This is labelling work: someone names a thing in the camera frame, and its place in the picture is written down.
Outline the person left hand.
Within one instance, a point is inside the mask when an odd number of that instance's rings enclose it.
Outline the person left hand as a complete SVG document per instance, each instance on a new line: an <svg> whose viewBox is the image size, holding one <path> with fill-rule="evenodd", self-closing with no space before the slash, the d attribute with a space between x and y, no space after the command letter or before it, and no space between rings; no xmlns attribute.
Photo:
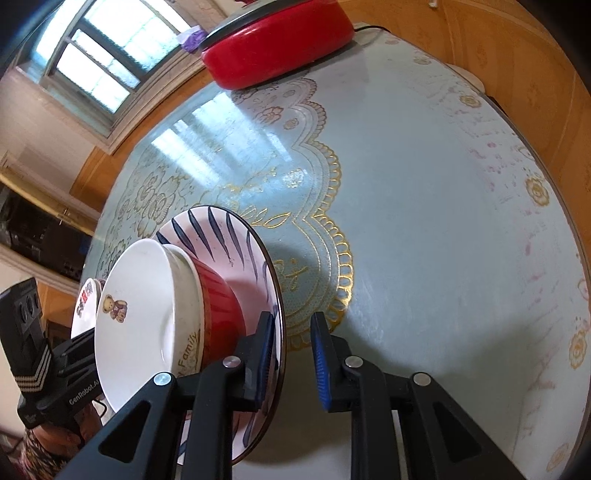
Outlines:
<svg viewBox="0 0 591 480"><path fill-rule="evenodd" d="M73 418L73 427L45 423L33 429L37 440L47 449L78 447L90 440L100 429L100 417L92 404L86 405Z"/></svg>

